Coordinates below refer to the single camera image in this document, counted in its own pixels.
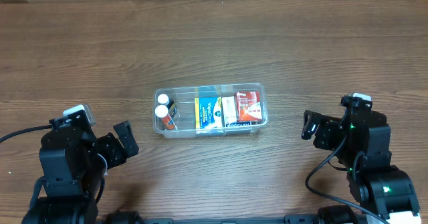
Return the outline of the red white packet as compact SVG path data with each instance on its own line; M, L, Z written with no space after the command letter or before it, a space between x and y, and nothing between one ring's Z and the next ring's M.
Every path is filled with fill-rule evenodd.
M238 122L258 122L262 120L263 116L258 91L236 92L235 103Z

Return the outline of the blue yellow VapoDrops box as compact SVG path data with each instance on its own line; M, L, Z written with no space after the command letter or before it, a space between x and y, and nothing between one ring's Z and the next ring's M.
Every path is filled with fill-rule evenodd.
M223 127L221 97L195 98L196 129Z

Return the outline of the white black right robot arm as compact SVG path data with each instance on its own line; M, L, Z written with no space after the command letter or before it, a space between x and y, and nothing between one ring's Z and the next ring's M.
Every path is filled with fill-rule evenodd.
M336 201L315 215L302 215L304 223L420 223L420 206L408 174L391 164L391 127L387 117L372 110L372 98L350 93L340 101L341 118L306 110L301 137L330 154L309 174L311 178L336 157L353 202L308 190Z

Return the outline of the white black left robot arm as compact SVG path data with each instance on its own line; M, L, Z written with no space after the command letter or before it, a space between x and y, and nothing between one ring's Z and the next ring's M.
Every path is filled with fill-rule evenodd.
M51 119L41 138L43 176L36 180L23 223L95 223L107 170L138 154L128 121L97 137L90 107L79 104Z

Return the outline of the white Hansaplast plaster box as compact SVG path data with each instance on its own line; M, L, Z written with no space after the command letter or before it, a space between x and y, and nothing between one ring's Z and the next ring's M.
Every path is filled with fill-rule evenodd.
M237 116L235 97L222 97L224 127L251 126L251 122L240 122Z

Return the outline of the dark bottle white cap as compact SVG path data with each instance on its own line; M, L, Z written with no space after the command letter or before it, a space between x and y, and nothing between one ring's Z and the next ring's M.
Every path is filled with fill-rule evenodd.
M176 107L175 101L171 99L169 96L167 96L166 94L160 94L157 97L157 102L161 105L165 105L169 109L169 114L171 115L172 118L176 116L177 107Z

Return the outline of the orange bottle white cap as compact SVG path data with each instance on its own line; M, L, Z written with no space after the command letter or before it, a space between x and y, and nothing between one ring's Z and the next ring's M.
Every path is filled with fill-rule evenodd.
M167 130L174 130L177 128L173 118L169 114L169 109L165 105L157 106L154 110L154 113L156 117L161 120Z

